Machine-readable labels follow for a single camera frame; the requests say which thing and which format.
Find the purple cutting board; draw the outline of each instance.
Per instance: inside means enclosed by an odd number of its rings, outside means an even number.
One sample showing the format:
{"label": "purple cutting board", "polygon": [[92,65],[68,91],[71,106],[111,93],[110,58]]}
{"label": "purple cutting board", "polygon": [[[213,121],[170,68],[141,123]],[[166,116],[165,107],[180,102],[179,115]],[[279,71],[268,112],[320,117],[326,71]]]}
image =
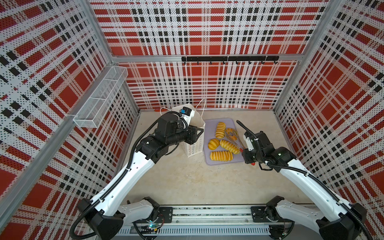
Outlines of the purple cutting board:
{"label": "purple cutting board", "polygon": [[211,139],[216,138],[216,126],[219,122],[225,123],[226,127],[236,129],[235,123],[232,118],[218,118],[218,119],[208,119],[205,121],[205,129],[204,129],[204,155],[205,155],[205,162],[208,165],[219,165],[219,164],[226,164],[226,163],[234,163],[234,162],[244,162],[243,156],[241,156],[241,153],[234,154],[233,160],[228,162],[220,162],[220,161],[212,161],[209,158],[209,155],[211,152],[214,151],[226,151],[224,148],[218,146],[215,150],[210,150],[208,148],[208,143]]}

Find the metal mounting plate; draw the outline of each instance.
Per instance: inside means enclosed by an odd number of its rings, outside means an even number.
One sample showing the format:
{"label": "metal mounting plate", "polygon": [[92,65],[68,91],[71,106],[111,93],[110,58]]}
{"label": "metal mounting plate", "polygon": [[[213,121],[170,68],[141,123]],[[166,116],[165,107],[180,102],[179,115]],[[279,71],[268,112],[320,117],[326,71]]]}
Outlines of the metal mounting plate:
{"label": "metal mounting plate", "polygon": [[[172,222],[173,207],[160,207],[159,213],[164,216],[164,223]],[[159,217],[156,219],[155,223],[162,223],[163,218]],[[148,223],[146,220],[137,220],[136,223]]]}
{"label": "metal mounting plate", "polygon": [[[273,223],[266,218],[265,209],[266,209],[266,207],[251,207],[253,222],[268,222],[271,224]],[[287,222],[288,223],[288,222],[292,222],[292,221],[291,220],[285,220],[284,221],[283,219],[279,219],[277,222]]]}

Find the whisk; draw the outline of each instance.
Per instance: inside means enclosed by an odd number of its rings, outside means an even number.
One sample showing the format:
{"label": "whisk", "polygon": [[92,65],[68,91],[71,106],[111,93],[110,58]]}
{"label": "whisk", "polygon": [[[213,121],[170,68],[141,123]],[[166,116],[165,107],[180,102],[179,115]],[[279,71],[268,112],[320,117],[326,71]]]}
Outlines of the whisk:
{"label": "whisk", "polygon": [[236,145],[241,152],[245,149],[243,143],[240,141],[239,134],[233,128],[227,128],[225,130],[225,137],[234,145]]}

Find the beige floor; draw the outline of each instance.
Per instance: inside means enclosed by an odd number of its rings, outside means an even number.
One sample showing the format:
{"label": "beige floor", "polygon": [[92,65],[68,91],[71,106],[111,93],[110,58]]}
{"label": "beige floor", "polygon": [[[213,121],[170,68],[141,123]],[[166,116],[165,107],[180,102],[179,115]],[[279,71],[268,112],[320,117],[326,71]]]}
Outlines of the beige floor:
{"label": "beige floor", "polygon": [[[159,112],[141,113],[133,142],[159,115]],[[240,120],[253,132],[264,131],[275,148],[288,147],[272,111],[204,112],[203,119],[214,118]],[[242,136],[245,131],[237,124],[236,127]],[[136,202],[147,196],[161,205],[264,204],[276,195],[295,203],[311,203],[299,188],[276,171],[261,171],[258,165],[244,162],[209,166],[203,152],[187,158],[179,147],[146,172],[122,204],[128,199]]]}

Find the red plaid wall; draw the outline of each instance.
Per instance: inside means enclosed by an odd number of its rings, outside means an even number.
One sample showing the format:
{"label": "red plaid wall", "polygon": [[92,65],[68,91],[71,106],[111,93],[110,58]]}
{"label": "red plaid wall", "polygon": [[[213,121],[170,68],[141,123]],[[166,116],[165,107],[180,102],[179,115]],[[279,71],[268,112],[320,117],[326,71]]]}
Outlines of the red plaid wall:
{"label": "red plaid wall", "polygon": [[302,53],[328,0],[91,0],[112,54]]}
{"label": "red plaid wall", "polygon": [[77,1],[0,5],[0,197],[106,65]]}
{"label": "red plaid wall", "polygon": [[295,61],[121,63],[139,108],[171,108],[207,99],[209,108],[272,109]]}
{"label": "red plaid wall", "polygon": [[303,164],[384,238],[384,3],[346,1],[278,109]]}
{"label": "red plaid wall", "polygon": [[[120,90],[98,129],[75,127],[0,235],[8,239],[70,239],[77,204],[112,179],[134,115]],[[88,230],[79,224],[77,234]]]}
{"label": "red plaid wall", "polygon": [[[76,0],[0,1],[0,19],[3,197],[104,69],[106,58]],[[75,205],[111,179],[132,121],[120,92],[102,127],[75,128],[0,239],[68,239]]]}

